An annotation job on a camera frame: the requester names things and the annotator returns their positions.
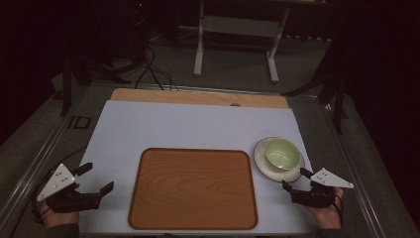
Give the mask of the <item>person's left hand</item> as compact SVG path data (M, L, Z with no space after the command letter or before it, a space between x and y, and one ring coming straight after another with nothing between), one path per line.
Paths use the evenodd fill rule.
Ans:
M56 213L46 203L42 204L40 215L46 228L65 224L77 224L79 222L78 212Z

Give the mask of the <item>person's right hand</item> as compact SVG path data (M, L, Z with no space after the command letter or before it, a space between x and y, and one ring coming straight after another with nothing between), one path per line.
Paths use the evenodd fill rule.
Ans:
M344 206L343 195L344 191L339 188L334 188L334 202L324 208L314 208L306 206L306 209L315 219L317 226L320 229L341 229L344 223Z

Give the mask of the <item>black rectangular bracket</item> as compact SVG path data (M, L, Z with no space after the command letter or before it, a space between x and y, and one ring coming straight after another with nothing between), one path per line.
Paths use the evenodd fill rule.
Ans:
M67 128L68 129L76 129L76 130L85 130L90 127L91 118L84 117L84 116L72 116Z

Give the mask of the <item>white table mat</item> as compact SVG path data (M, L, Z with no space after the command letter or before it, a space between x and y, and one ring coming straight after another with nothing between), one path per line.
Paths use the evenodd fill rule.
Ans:
M291 109L211 106L108 100L83 156L93 171L80 177L82 191L96 191L109 181L114 189L97 210L82 212L84 234L153 235L133 230L129 207L140 156L147 148L240 150L254 154L258 141L283 137L293 142L312 170ZM290 201L281 184L266 178L251 162L259 222L252 230L166 230L187 235L298 235L316 225L308 211Z

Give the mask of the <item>light green bowl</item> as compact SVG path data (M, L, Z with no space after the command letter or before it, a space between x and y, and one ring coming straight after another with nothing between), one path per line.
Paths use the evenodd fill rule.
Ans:
M264 149L268 163L276 169L290 171L301 162L301 153L290 141L283 138L270 139Z

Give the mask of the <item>black metal stand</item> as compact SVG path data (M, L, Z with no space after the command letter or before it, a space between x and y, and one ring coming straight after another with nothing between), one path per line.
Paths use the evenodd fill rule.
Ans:
M311 80L291 91L283 92L283 96L296 96L309 89L322 86L316 99L320 104L333 103L333 125L338 134L342 133L341 119L343 116L343 104L345 95L345 85L347 80L346 66L348 63L343 55L343 50L336 43L332 43L324 54L320 64L315 70Z
M63 52L62 58L62 107L61 116L65 116L71 106L71 70L69 51Z

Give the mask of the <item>brown wooden tray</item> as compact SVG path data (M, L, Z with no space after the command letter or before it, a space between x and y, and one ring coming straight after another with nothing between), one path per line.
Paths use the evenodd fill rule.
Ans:
M259 222L243 151L143 151L128 223L136 230L252 230Z

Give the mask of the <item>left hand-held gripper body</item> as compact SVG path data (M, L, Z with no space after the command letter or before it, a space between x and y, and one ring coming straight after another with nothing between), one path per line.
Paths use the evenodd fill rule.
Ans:
M77 191L75 177L67 166L59 164L37 195L37 201L44 201L56 213L97 209L101 201L100 193Z

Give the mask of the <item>white plate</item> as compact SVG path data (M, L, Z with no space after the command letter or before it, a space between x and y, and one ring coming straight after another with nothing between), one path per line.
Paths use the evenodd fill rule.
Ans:
M272 165L268 163L264 156L264 149L267 142L272 138L279 138L279 137L268 137L260 140L255 148L254 148L254 161L258 169L269 179L275 181L286 181L286 182L293 182L301 177L300 169L305 167L305 160L301 153L301 162L300 164L290 171L283 171L276 169Z

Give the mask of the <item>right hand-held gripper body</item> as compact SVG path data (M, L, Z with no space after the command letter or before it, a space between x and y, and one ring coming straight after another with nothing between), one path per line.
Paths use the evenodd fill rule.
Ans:
M335 187L353 188L354 185L328 170L322 169L317 173L313 173L313 176L310 178L310 189L308 191L292 189L290 193L291 201L314 208L328 207L335 200Z

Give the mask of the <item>aluminium rail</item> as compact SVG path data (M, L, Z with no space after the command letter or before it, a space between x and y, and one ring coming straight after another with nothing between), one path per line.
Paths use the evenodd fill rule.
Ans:
M38 111L0 147L0 236L20 221L72 116Z
M350 207L345 213L345 217L350 218L351 222L347 222L345 226L354 234L366 234L366 238L387 238L368 194L368 186L363 182L361 171L357 168L357 157L351 153L350 145L343 133L339 133L333 125L333 107L330 104L321 104L320 108L328 124L330 134L334 137L334 141L341 153L346 177L354 185L354 188L348 197Z

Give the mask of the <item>white metal stand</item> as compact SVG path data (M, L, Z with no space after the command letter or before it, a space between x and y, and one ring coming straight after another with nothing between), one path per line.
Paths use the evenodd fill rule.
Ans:
M265 53L270 80L272 83L278 83L279 77L274 57L276 55L277 48L283 34L289 12L290 9L285 8L282 11L281 18L278 22L213 16L205 14L205 2L204 0L200 0L198 44L193 75L200 76L202 74L205 32L266 37L273 39L273 45L271 49Z

